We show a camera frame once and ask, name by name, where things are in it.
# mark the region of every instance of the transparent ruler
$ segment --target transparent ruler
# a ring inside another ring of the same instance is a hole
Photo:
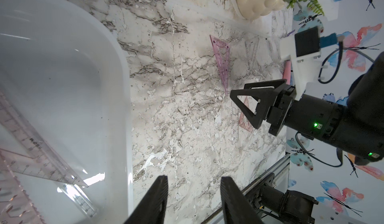
[[[0,154],[0,223],[45,224],[32,201]]]
[[[55,152],[21,113],[0,92],[0,123],[26,149],[29,156],[0,149],[9,171],[52,180],[88,217],[97,213],[80,186],[88,187],[83,179]]]
[[[259,46],[259,37],[254,37],[252,39],[245,41],[245,52],[247,54],[248,65],[250,67],[256,62],[256,51]]]

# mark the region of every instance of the blue butterfly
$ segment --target blue butterfly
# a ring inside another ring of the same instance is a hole
[[[300,141],[305,149],[307,149],[310,145],[310,140],[302,136],[300,138]],[[299,144],[296,142],[294,138],[291,138],[291,140],[287,140],[287,144],[297,149],[297,151],[294,154],[291,154],[291,162],[296,164],[297,166],[302,166],[304,164],[304,168],[308,171],[313,171],[313,163],[311,161],[311,158],[309,155],[301,153],[302,149],[300,148]]]
[[[340,105],[343,105],[343,106],[346,106],[347,105],[347,101],[348,101],[348,96],[346,97],[340,97],[337,101],[336,101],[336,97],[333,93],[329,93],[329,94],[324,94],[323,95],[323,100],[326,100],[326,101],[329,101],[329,102],[336,102],[337,104],[340,104]]]
[[[293,20],[295,21],[303,21],[299,25],[303,24],[300,29],[297,31],[302,32],[305,30],[308,30],[312,27],[318,27],[320,33],[324,32],[324,25],[320,21],[320,19],[317,18],[318,15],[314,13],[310,8],[308,7],[303,7],[299,12],[293,16]]]
[[[293,187],[296,185],[296,180],[288,179],[288,188]]]

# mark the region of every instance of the pink ruler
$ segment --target pink ruler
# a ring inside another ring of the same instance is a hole
[[[218,72],[224,86],[224,91],[227,94],[230,48],[228,43],[212,35],[209,35],[209,37],[211,38],[212,47],[214,49]]]
[[[248,97],[245,97],[244,105],[246,105],[249,108]],[[248,121],[248,119],[245,117],[243,112],[241,112],[241,114],[240,114],[239,126],[241,126],[242,128],[244,128],[245,130],[247,130],[249,132],[253,132],[253,130],[254,130],[253,126]]]

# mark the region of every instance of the pink butterfly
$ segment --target pink butterfly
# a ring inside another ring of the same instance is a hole
[[[367,43],[372,37],[374,37],[379,30],[381,30],[382,24],[377,24],[374,27],[362,27],[358,33],[357,38],[351,32],[344,32],[342,35],[345,37],[343,44],[344,47],[361,47]],[[339,54],[333,54],[328,62],[331,66],[336,67],[338,63]],[[347,60],[348,67],[351,69],[358,70],[359,72],[364,72],[366,69],[366,60],[362,55],[353,52],[351,50],[345,50],[343,53],[342,62]]]
[[[354,163],[355,162],[355,156],[348,153],[348,158]],[[360,169],[360,170],[363,170],[365,171],[366,173],[372,175],[373,177],[379,179],[379,180],[382,180],[384,181],[384,173],[376,168],[376,167],[373,167],[373,166],[357,166],[355,165],[356,168]]]
[[[331,207],[336,212],[343,213],[348,216],[347,208],[351,209],[353,212],[357,211],[353,208],[350,208],[348,204],[358,202],[364,198],[364,195],[361,193],[355,193],[349,188],[343,189],[343,194],[341,194],[339,188],[336,184],[323,181],[320,185],[328,193],[328,197],[319,196],[316,198],[319,202],[322,202],[324,205]]]

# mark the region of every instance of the butterfly wallpaper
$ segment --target butterfly wallpaper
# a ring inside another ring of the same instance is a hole
[[[304,148],[307,149],[310,145],[310,140],[302,136],[300,138],[301,143],[303,144]],[[309,155],[302,153],[302,149],[300,148],[299,144],[296,142],[294,138],[291,138],[290,140],[287,140],[287,144],[293,148],[292,150],[294,153],[291,154],[291,162],[294,163],[296,166],[302,166],[304,164],[304,168],[308,171],[313,171],[313,163],[311,161],[311,158]]]
[[[347,209],[350,209],[361,216],[361,214],[358,213],[360,211],[351,208],[350,205],[362,200],[364,198],[363,194],[356,193],[349,188],[344,188],[343,191],[340,192],[337,185],[332,182],[323,181],[320,185],[327,193],[325,193],[326,196],[319,196],[316,200],[344,215],[349,216]]]
[[[348,101],[348,96],[347,97],[339,97],[339,99],[336,101],[335,95],[333,93],[329,93],[329,94],[323,95],[323,100],[326,100],[329,102],[336,102],[337,104],[346,106],[347,101]]]
[[[324,26],[320,19],[317,18],[317,14],[314,13],[310,8],[308,8],[306,5],[298,11],[296,15],[293,16],[293,20],[295,21],[302,21],[300,23],[301,27],[297,31],[302,32],[305,30],[308,30],[312,27],[318,26],[320,33],[324,32]]]
[[[320,37],[335,32],[345,37],[345,48],[358,50],[376,59],[384,51],[384,0],[341,0],[335,6],[338,10],[329,12],[330,15],[327,16],[327,10],[324,11],[325,15],[317,15],[307,8],[305,3],[296,3],[292,24],[292,30],[296,30],[294,34],[312,27],[318,27]],[[322,49],[318,61],[324,60],[336,49],[338,45]],[[336,69],[337,63],[338,52],[335,52],[325,63],[329,74],[327,80]],[[337,80],[327,85],[317,82],[307,85],[305,93],[346,106],[351,84],[370,66],[371,61],[364,56],[352,50],[343,50]],[[344,152],[341,168],[318,164],[313,157],[302,153],[295,140],[295,133],[295,130],[287,129],[286,150],[291,153],[289,189],[313,196],[334,212],[351,216],[364,223],[383,223],[381,201],[384,192],[380,190],[384,181],[384,161],[358,166],[355,164],[355,156]],[[319,141],[305,140],[303,137],[300,139],[308,151],[315,148],[311,153],[320,155],[314,157],[329,164],[338,163],[334,154],[335,147]]]
[[[367,26],[359,29],[356,37],[351,32],[344,32],[345,39],[343,41],[344,47],[363,47],[367,44],[367,42],[372,39],[380,30],[382,24],[377,24],[373,27]],[[333,54],[328,62],[332,67],[336,67],[338,63],[339,54]],[[351,69],[355,69],[359,72],[364,72],[366,70],[366,59],[362,55],[353,52],[351,50],[344,50],[343,58],[341,59],[342,63],[347,61],[348,67]]]

